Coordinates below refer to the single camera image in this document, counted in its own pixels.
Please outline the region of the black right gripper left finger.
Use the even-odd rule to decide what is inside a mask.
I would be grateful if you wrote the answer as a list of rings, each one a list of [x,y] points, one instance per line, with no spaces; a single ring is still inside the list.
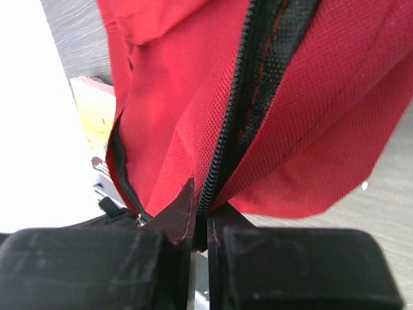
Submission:
[[[193,309],[194,181],[148,223],[24,229],[1,244],[2,309]]]

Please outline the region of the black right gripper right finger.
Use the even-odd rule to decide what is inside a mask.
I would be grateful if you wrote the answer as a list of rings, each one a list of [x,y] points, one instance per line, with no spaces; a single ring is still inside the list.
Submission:
[[[226,204],[207,220],[211,309],[402,309],[378,243],[354,229],[256,227]]]

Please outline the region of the red student backpack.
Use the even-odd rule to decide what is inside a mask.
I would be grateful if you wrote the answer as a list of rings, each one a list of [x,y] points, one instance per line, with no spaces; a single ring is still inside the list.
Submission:
[[[202,213],[325,212],[412,99],[411,1],[99,1],[116,95],[106,162],[150,220],[188,179]]]

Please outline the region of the yellow illustrated book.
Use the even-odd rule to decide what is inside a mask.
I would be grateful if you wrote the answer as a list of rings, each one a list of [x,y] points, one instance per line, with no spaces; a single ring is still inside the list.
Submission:
[[[106,164],[106,152],[116,111],[114,88],[98,78],[79,76],[70,79],[72,93],[90,147],[92,186],[102,196],[121,203]]]

